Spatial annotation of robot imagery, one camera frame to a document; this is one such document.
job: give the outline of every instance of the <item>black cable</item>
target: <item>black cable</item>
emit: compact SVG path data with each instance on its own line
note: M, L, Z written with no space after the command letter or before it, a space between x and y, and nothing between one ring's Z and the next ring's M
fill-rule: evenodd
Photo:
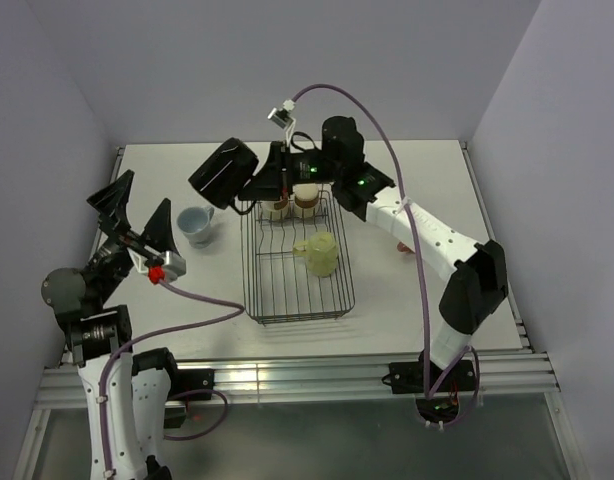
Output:
M314 148L316 150L318 150L318 147L316 146L316 142L314 142L314 139L311 138L309 135L307 135L305 132L294 132L293 135L291 136L291 138L289 139L289 144L294 147L296 150L298 150L299 152L305 152L306 150L303 147L300 147L298 145L296 145L296 141L294 140L295 136L299 136L301 138L304 138L306 140L309 140L312 145L314 146Z
M233 200L229 203L229 206L238 215L244 216L244 215L248 215L249 212L251 212L254 209L254 207L256 206L256 202L251 202L251 205L247 207L247 210L239 210L238 207L236 207L236 204L234 203Z

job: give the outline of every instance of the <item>metal wire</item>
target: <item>metal wire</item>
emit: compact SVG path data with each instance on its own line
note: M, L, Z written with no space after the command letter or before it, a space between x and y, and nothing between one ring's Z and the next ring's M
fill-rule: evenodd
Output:
M247 313L263 325L344 315L356 299L340 205L329 190L321 189L313 217L292 215L293 200L289 211L282 220L272 221L257 204L241 219ZM331 232L339 246L338 267L329 277L308 272L304 259L292 252L296 243L319 231Z

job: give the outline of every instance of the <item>gray floor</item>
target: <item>gray floor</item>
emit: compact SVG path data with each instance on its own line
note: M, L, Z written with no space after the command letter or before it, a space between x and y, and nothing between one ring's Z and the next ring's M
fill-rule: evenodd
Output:
M566 479L542 395L487 397L463 424L425 430L410 400L237 405L215 432L168 442L175 480ZM203 421L219 413L197 411ZM188 420L181 431L203 428ZM89 476L85 411L52 413L36 480Z

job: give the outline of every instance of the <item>metal frame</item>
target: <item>metal frame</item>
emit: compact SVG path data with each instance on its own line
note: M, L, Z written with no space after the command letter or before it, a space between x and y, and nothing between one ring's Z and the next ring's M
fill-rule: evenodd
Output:
M461 144L465 163L472 180L489 235L494 232L469 158L467 144ZM118 150L112 171L113 180L120 169L124 148ZM95 252L100 241L97 232L92 246ZM481 354L482 391L488 395L543 393L554 429L572 479L589 478L576 439L562 404L560 387L549 356L531 348L515 298L509 301L521 336L523 348L515 352L483 352ZM416 359L415 354L373 356L332 356L294 359L252 359L247 361L183 361L181 369L207 368L216 370L217 390L225 392L232 403L287 403L309 401L341 401L393 399L391 390L380 378L387 365L396 361ZM180 408L170 402L170 408ZM20 453L15 480L32 478L40 453L47 422L53 409L86 408L85 394L74 367L63 365L43 374L34 410Z

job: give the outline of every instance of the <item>mug handle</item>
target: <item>mug handle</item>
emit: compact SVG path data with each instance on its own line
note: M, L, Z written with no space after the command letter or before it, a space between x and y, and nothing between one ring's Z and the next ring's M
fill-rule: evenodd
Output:
M301 257L307 255L307 240L296 243L294 248L292 248L292 253L294 255L300 255Z
M211 221L211 219L214 217L215 208L208 205L205 207L205 211L207 212L207 215L209 215L209 221Z

